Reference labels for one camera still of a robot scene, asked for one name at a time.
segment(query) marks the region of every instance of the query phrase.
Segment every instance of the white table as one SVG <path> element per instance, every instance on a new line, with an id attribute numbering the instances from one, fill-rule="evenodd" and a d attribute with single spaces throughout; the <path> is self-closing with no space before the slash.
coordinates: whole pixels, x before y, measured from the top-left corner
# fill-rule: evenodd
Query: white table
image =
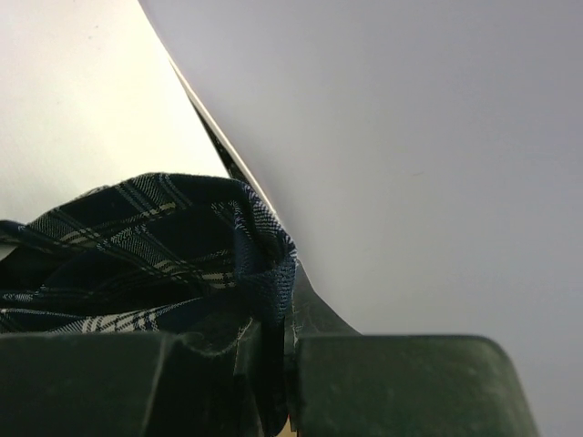
<path id="1" fill-rule="evenodd" d="M 583 429 L 583 3 L 141 0 L 355 328 L 474 333 Z"/>

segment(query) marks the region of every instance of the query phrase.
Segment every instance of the cloth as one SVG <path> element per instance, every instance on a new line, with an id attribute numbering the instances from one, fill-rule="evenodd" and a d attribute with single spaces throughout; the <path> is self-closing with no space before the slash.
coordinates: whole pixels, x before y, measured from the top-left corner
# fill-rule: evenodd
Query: cloth
<path id="1" fill-rule="evenodd" d="M 193 330 L 226 309 L 275 327 L 292 239 L 235 179 L 147 174 L 24 225 L 0 221 L 0 332 Z"/>

